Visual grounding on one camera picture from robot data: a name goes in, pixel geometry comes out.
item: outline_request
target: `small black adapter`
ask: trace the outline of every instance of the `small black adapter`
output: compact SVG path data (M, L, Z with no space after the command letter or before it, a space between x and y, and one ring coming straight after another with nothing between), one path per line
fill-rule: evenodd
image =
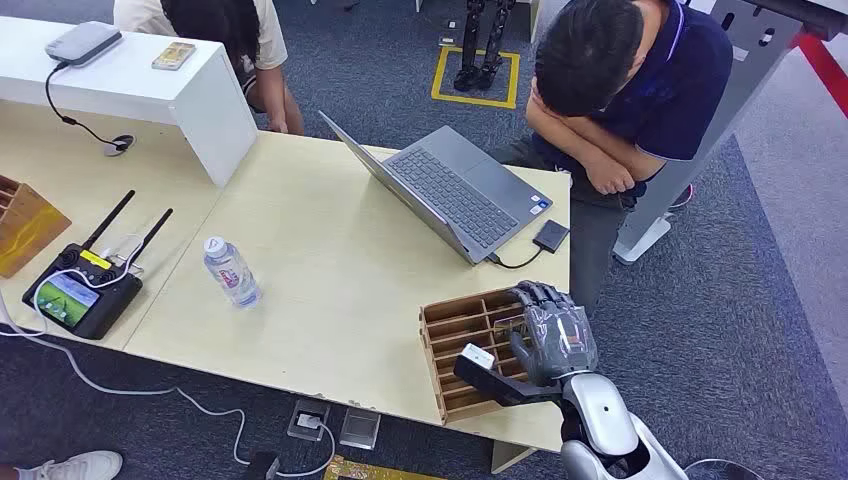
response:
M242 480L273 480L280 469L280 459L274 452L256 452Z
M555 253L559 246L562 245L565 237L568 236L568 232L568 228L563 227L553 220L548 220L542 226L542 229L539 230L539 233L536 234L533 243L546 252Z

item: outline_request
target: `controller screen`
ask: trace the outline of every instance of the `controller screen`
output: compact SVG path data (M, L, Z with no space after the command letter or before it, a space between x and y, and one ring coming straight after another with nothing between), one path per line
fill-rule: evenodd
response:
M44 314L75 327L98 298L98 293L63 273L41 287L36 303Z

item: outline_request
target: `dark blue polo shirt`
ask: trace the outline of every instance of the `dark blue polo shirt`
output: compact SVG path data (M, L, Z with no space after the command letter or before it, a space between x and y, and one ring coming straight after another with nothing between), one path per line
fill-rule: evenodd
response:
M645 62L602 111L589 117L608 132L665 160L692 160L721 100L732 45L709 15L669 1L668 17ZM573 175L586 170L538 134L536 150ZM640 186L637 195L644 193Z

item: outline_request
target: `black hair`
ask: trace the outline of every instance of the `black hair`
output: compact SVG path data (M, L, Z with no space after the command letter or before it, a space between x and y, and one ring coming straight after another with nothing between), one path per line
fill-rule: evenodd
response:
M256 63L259 16L253 0L161 0L177 35L221 42L231 59L247 55Z
M545 105L570 117L606 107L627 82L643 28L630 0L571 0L536 50Z

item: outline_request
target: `beige shirt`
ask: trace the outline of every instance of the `beige shirt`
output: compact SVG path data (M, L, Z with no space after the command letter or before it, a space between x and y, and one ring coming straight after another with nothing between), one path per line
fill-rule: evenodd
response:
M280 20L271 0L253 0L259 15L259 54L256 68L279 67L289 54L283 41ZM129 32L152 33L176 37L177 32L162 11L159 0L115 0L115 26Z

